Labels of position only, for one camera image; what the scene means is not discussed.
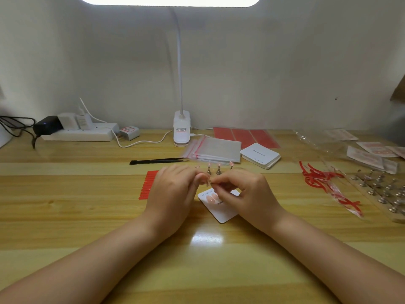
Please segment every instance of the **desk lamp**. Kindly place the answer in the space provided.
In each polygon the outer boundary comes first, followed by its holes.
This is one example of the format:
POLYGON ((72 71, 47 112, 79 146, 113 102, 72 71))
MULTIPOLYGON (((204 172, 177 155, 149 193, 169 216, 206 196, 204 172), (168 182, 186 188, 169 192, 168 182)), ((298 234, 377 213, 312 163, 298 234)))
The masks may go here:
POLYGON ((133 5, 133 6, 167 6, 177 28, 177 70, 179 74, 180 110, 175 112, 173 121, 173 139, 178 147, 190 142, 190 113, 183 110, 183 86, 181 78, 181 36, 177 15, 172 7, 250 7, 259 0, 83 0, 93 5, 133 5))

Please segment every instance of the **wood grain tabletop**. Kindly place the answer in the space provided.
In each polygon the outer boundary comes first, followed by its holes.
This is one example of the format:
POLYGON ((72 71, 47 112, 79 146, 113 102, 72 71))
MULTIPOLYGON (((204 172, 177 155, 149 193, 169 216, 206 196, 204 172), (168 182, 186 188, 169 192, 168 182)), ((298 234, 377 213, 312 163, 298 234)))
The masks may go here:
MULTIPOLYGON (((141 138, 158 141, 165 132, 142 130, 141 138)), ((321 170, 332 165, 348 174, 363 167, 316 151, 291 131, 269 132, 281 146, 275 149, 281 160, 270 170, 245 160, 238 166, 264 173, 288 211, 405 274, 405 225, 391 222, 341 180, 341 191, 361 202, 364 219, 357 218, 323 190, 308 186, 298 162, 321 170)), ((366 132, 352 133, 360 141, 393 145, 366 132)), ((31 148, 25 134, 0 149, 0 289, 137 217, 146 204, 138 198, 147 171, 166 164, 130 166, 129 162, 178 157, 184 151, 174 146, 173 134, 159 144, 126 149, 115 141, 42 139, 36 147, 31 148)), ((405 161, 394 160, 404 171, 405 161)), ((405 184, 401 172, 396 177, 405 184)), ((202 186, 198 193, 206 189, 202 186)), ((338 300, 269 237, 240 216, 219 224, 196 197, 179 231, 136 265, 105 302, 314 304, 338 300)))

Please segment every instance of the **person's right hand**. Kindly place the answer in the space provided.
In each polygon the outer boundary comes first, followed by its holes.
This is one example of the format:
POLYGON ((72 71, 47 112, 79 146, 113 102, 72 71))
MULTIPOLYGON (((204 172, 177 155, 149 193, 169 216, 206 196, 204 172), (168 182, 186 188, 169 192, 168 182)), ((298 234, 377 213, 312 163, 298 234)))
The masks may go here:
POLYGON ((232 169, 211 178, 211 185, 223 202, 232 205, 241 217, 263 232, 286 213, 262 174, 232 169), (241 190, 239 196, 230 193, 236 188, 241 190))

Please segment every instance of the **black tweezers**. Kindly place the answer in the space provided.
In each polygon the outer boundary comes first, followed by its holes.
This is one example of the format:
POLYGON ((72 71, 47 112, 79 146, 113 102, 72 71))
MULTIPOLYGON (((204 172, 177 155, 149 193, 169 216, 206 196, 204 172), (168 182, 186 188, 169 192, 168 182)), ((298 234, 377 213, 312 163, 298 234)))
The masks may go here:
POLYGON ((166 159, 152 159, 152 160, 132 160, 129 165, 137 164, 153 164, 153 163, 176 163, 176 162, 187 162, 189 160, 184 160, 184 158, 166 158, 166 159))

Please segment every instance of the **red plastic scrap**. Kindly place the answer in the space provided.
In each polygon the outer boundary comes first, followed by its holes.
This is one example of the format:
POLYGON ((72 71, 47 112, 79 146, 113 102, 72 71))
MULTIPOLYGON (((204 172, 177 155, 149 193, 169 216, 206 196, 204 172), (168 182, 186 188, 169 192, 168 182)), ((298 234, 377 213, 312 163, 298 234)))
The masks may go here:
POLYGON ((302 164, 302 161, 300 161, 299 164, 302 169, 302 174, 305 177, 306 184, 308 184, 313 188, 323 189, 325 193, 331 194, 339 204, 343 205, 348 210, 350 210, 349 206, 352 206, 356 210, 355 212, 357 213, 357 215, 359 215, 360 217, 363 216, 363 213, 359 208, 360 201, 352 202, 351 200, 347 199, 342 195, 339 189, 333 183, 330 182, 332 178, 335 177, 344 178, 344 175, 340 173, 320 171, 319 169, 312 167, 311 164, 309 163, 308 163, 309 168, 308 172, 304 167, 304 165, 302 164))

